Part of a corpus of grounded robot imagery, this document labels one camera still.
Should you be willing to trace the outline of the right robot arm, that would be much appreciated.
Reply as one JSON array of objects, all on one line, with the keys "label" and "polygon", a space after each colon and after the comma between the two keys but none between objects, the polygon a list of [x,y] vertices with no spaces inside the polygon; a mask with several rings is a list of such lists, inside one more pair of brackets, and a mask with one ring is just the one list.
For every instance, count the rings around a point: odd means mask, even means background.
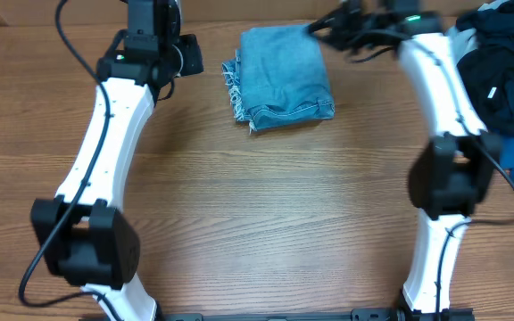
[{"label": "right robot arm", "polygon": [[418,234],[410,273],[394,308],[353,309],[353,320],[471,320],[452,309],[450,285],[464,234],[485,198],[500,139],[488,133],[471,106],[452,57],[450,39],[436,12],[416,1],[385,1],[365,13],[343,1],[308,28],[326,45],[351,54],[379,47],[395,52],[408,76],[429,138],[408,175],[410,202],[418,209]]}]

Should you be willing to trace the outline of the light blue denim jeans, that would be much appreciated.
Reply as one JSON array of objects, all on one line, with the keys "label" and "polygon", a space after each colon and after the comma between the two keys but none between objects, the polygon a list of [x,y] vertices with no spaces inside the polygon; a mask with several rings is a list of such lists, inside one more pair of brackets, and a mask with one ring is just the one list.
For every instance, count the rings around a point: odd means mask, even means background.
[{"label": "light blue denim jeans", "polygon": [[235,57],[221,68],[233,117],[252,132],[335,116],[319,42],[305,24],[243,32]]}]

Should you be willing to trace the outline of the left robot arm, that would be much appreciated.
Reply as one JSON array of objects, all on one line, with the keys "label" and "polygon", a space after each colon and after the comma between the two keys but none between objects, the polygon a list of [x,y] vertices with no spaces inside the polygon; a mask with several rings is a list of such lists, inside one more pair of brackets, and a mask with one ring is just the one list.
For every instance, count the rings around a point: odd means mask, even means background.
[{"label": "left robot arm", "polygon": [[203,71],[197,39],[180,31],[177,0],[128,0],[128,25],[87,72],[95,106],[72,168],[51,200],[34,201],[35,263],[92,297],[110,320],[160,320],[158,301],[142,285],[140,241],[123,214],[137,141],[177,78]]}]

